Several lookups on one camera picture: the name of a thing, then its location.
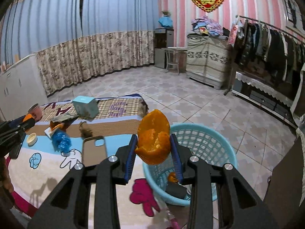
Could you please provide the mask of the orange snack wrapper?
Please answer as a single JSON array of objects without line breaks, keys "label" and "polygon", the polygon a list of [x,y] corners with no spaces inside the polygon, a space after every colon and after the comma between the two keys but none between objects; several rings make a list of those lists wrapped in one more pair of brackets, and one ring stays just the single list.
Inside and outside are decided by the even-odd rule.
[{"label": "orange snack wrapper", "polygon": [[54,130],[64,130],[64,126],[65,126],[64,122],[50,121],[51,131],[54,131]]}]

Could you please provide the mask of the blue plastic bag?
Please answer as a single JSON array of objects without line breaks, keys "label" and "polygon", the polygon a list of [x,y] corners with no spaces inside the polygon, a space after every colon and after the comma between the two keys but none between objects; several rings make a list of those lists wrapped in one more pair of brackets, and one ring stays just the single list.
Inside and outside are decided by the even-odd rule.
[{"label": "blue plastic bag", "polygon": [[54,148],[60,152],[68,153],[71,147],[71,139],[67,133],[57,129],[53,132],[51,136],[52,144]]}]

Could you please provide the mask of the silver foil snack packet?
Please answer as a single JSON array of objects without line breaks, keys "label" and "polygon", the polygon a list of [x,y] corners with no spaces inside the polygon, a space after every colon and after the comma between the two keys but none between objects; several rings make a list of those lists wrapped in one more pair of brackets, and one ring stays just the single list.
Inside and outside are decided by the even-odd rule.
[{"label": "silver foil snack packet", "polygon": [[52,122],[52,123],[63,123],[67,120],[77,119],[78,117],[79,116],[77,114],[71,114],[71,113],[67,112],[67,113],[60,114],[60,115],[57,115],[57,116],[51,118],[50,122]]}]

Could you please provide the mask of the brown wrapper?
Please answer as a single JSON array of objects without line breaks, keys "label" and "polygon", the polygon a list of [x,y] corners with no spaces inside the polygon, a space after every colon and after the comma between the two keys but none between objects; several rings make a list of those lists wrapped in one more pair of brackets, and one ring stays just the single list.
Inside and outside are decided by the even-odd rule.
[{"label": "brown wrapper", "polygon": [[81,137],[84,139],[91,138],[93,136],[92,129],[87,122],[79,123],[79,131],[81,133]]}]

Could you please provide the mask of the orange peel piece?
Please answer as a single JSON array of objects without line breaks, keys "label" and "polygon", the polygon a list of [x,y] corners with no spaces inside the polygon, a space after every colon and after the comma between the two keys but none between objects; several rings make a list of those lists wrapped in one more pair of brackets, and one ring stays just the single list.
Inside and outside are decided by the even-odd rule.
[{"label": "orange peel piece", "polygon": [[170,124],[159,110],[143,117],[138,130],[135,153],[148,165],[163,163],[171,152]]}]

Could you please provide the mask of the small white cap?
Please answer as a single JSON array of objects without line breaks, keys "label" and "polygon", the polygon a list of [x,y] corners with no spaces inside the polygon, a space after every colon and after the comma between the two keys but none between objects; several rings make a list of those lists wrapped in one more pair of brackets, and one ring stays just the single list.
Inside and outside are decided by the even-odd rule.
[{"label": "small white cap", "polygon": [[26,142],[28,144],[28,146],[33,146],[36,142],[37,142],[38,138],[37,138],[37,134],[35,133],[31,133],[27,139]]}]

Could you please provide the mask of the pink mug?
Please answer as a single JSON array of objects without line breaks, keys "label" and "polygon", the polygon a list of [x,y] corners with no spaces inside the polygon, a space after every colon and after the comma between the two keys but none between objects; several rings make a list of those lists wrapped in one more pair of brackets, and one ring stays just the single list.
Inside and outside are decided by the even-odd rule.
[{"label": "pink mug", "polygon": [[39,104],[34,104],[32,107],[30,107],[28,113],[35,119],[36,122],[42,119],[42,110]]}]

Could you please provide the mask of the cartoon patterned blanket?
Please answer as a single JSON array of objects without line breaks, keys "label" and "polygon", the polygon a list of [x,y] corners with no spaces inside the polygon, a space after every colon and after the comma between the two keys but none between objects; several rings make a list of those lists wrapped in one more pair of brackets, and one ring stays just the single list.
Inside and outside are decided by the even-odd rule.
[{"label": "cartoon patterned blanket", "polygon": [[[94,136],[104,137],[101,150],[104,157],[109,157],[129,143],[148,106],[139,94],[101,98],[98,102],[100,112],[88,120],[88,125]],[[62,178],[83,160],[83,139],[79,129],[82,118],[67,128],[71,140],[67,153],[57,150],[46,135],[50,119],[73,112],[73,104],[69,101],[52,102],[42,106],[41,110],[42,119],[30,130],[37,135],[36,142],[33,145],[24,142],[17,159],[7,159],[15,206],[28,218],[35,214]],[[140,158],[135,160],[129,183],[117,188],[117,201],[122,228],[179,228],[167,205],[149,187]]]}]

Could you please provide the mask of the dark wooden furniture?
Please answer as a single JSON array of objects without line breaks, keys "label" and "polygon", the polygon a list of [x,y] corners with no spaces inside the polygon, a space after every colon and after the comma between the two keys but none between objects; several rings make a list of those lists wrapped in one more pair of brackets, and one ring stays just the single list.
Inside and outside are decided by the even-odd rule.
[{"label": "dark wooden furniture", "polygon": [[304,228],[304,200],[302,200],[303,152],[297,139],[273,169],[264,197],[279,228]]}]

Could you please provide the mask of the white side cabinet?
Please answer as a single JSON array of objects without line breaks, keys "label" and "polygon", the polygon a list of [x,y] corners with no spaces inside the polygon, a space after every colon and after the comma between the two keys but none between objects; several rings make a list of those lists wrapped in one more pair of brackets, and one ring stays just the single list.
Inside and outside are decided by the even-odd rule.
[{"label": "white side cabinet", "polygon": [[47,103],[36,55],[30,54],[1,73],[1,120],[13,120],[34,105]]}]

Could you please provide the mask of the brown phone case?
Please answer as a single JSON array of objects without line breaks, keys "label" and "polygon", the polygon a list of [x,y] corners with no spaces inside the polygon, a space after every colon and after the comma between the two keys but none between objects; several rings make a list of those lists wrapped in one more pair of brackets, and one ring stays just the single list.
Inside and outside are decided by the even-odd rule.
[{"label": "brown phone case", "polygon": [[83,140],[82,163],[85,167],[99,164],[107,158],[104,136],[94,136]]}]

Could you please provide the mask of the low tv cabinet lace cover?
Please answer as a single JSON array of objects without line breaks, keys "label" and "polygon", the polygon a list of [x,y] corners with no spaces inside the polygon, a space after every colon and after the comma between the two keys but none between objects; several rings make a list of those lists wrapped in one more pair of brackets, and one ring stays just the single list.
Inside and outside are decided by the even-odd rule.
[{"label": "low tv cabinet lace cover", "polygon": [[241,70],[235,72],[232,93],[272,113],[291,127],[297,128],[291,113],[293,101],[250,73]]}]

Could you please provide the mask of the clothes rack with garments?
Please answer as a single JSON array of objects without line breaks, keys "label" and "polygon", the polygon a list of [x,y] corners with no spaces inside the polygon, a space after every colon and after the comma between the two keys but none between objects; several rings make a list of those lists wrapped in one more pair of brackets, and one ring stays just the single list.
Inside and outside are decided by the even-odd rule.
[{"label": "clothes rack with garments", "polygon": [[302,89],[304,40],[266,22],[237,15],[228,43],[247,83],[272,88],[290,99]]}]

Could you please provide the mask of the pile of folded clothes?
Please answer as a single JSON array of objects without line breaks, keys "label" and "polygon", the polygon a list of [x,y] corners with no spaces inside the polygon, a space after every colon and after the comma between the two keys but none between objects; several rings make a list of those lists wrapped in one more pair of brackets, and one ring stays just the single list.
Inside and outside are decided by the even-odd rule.
[{"label": "pile of folded clothes", "polygon": [[214,21],[206,15],[193,19],[191,25],[192,31],[198,34],[205,34],[213,37],[228,37],[230,33],[228,29],[224,28],[218,22]]}]

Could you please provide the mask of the blue covered potted plant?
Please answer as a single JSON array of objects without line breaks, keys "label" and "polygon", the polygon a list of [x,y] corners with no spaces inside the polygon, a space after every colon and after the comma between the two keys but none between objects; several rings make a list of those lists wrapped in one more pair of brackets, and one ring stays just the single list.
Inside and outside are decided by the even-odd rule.
[{"label": "blue covered potted plant", "polygon": [[162,17],[159,18],[158,22],[163,28],[173,28],[171,13],[167,10],[162,11]]}]

